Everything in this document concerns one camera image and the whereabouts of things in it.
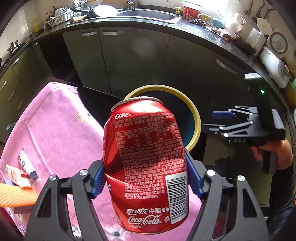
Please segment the person's right hand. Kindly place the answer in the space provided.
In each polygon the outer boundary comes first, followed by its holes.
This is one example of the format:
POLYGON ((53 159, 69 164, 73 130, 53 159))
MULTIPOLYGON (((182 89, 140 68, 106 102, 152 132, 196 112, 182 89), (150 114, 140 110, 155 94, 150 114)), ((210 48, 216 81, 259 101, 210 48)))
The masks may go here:
POLYGON ((261 150, 275 152, 277 155, 277 169, 284 170, 293 163, 293 154, 290 143, 285 140, 270 140, 265 145, 251 147, 253 155, 257 161, 263 160, 261 150))

